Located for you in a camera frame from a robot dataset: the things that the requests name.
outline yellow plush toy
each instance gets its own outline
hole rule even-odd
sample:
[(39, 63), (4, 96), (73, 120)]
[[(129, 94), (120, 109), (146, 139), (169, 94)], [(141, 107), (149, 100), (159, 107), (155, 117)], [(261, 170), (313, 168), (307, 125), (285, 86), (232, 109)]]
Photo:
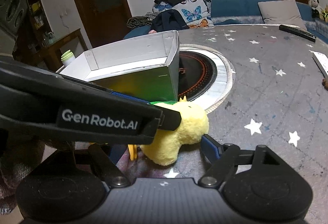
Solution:
[(187, 102), (186, 98), (174, 104), (156, 103), (157, 106), (179, 111), (180, 126), (175, 131), (157, 130), (150, 145), (141, 145), (143, 153), (154, 163), (167, 166), (178, 158), (184, 144), (199, 143), (203, 134), (208, 133), (209, 121), (206, 112), (199, 105)]

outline panda plush toy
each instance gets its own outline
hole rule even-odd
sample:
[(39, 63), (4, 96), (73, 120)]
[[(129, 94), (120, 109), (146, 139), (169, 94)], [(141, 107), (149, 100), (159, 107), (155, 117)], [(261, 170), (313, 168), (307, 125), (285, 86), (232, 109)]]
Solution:
[(311, 7), (312, 7), (312, 18), (319, 17), (320, 13), (322, 12), (322, 8), (321, 6), (319, 6), (319, 0), (312, 0)]

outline beige cushion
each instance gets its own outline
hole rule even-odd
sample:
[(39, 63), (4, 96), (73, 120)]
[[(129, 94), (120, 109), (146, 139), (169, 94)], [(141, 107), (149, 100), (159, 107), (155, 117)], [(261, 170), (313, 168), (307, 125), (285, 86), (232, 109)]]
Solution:
[(295, 0), (258, 2), (265, 24), (289, 24), (306, 30)]

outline orange butterfly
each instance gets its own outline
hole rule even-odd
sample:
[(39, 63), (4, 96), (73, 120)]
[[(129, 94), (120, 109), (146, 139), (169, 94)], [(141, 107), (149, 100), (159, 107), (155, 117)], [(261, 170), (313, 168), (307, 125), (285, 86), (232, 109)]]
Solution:
[(206, 19), (203, 19), (199, 24), (196, 25), (188, 25), (189, 28), (203, 28), (203, 27), (208, 27), (208, 21)]

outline remote control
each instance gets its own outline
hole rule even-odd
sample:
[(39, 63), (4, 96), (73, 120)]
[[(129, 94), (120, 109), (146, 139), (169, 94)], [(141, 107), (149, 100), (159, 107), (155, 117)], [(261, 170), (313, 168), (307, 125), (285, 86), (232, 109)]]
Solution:
[(280, 25), (279, 29), (283, 32), (292, 33), (292, 34), (295, 34), (297, 36), (308, 39), (311, 42), (315, 42), (315, 40), (316, 40), (316, 37), (313, 34), (311, 34), (309, 32), (306, 32), (306, 31), (303, 31), (303, 30), (298, 29), (298, 28), (293, 28), (293, 27), (289, 27), (289, 26), (286, 26), (286, 25)]

